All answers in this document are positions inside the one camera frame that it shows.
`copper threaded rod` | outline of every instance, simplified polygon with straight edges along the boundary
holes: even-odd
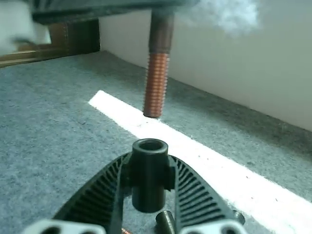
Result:
[[[132,234],[131,232],[127,231],[126,229],[121,229],[121,234]]]
[[[174,15],[171,12],[152,11],[149,64],[146,75],[146,88],[143,115],[159,118],[162,114],[167,89],[169,53],[174,28]]]
[[[167,89],[168,54],[150,54],[145,89],[144,115],[158,118],[162,114]]]

